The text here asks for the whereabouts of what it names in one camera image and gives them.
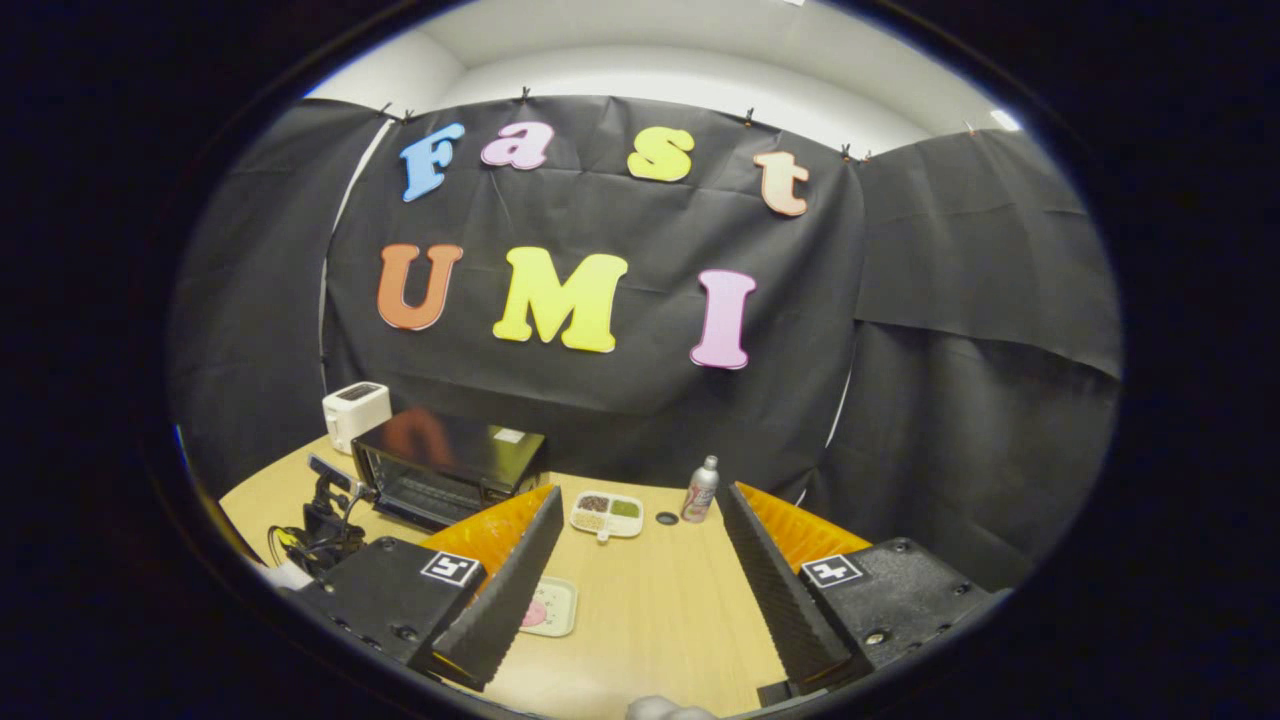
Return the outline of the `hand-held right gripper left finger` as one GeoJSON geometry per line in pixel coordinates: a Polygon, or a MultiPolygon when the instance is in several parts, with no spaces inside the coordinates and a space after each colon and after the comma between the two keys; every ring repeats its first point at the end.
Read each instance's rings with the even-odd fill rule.
{"type": "Polygon", "coordinates": [[[392,661],[481,691],[522,626],[563,525],[561,488],[541,486],[417,544],[374,539],[291,594],[392,661]]]}

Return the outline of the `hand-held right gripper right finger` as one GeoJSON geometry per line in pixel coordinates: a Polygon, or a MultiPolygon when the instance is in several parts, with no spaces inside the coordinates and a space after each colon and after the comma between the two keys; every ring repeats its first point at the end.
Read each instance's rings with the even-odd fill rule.
{"type": "Polygon", "coordinates": [[[785,669],[787,688],[827,691],[959,632],[1005,598],[923,544],[869,543],[742,483],[716,502],[785,669]]]}

